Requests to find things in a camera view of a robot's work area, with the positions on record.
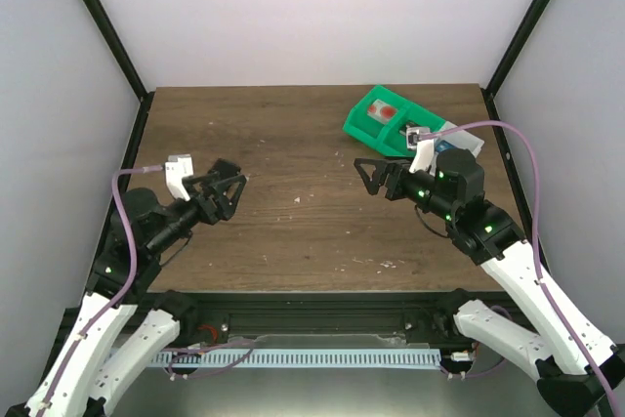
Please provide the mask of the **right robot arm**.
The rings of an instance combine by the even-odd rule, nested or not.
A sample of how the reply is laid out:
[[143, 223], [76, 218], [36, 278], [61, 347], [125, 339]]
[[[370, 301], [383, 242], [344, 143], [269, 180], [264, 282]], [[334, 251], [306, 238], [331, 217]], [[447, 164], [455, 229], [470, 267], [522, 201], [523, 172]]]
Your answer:
[[547, 272], [509, 214], [484, 196], [484, 170], [466, 149], [444, 151], [434, 172], [407, 159], [358, 158], [367, 191], [408, 199], [445, 222], [451, 243], [493, 278], [531, 324], [457, 294], [447, 308], [456, 330], [529, 376], [560, 416], [584, 416], [624, 380], [624, 349], [597, 328]]

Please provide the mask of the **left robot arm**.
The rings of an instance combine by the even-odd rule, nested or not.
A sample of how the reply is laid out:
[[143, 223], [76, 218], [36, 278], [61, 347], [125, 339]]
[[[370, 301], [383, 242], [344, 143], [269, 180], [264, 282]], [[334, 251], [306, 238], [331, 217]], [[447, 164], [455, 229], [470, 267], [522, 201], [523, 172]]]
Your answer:
[[167, 291], [120, 348], [113, 346], [165, 266], [163, 254], [190, 241], [196, 226], [231, 219], [246, 183], [241, 168], [223, 158], [197, 175], [188, 154], [117, 171], [110, 229], [73, 326], [37, 390], [7, 415], [111, 415], [156, 354], [198, 325], [196, 303]]

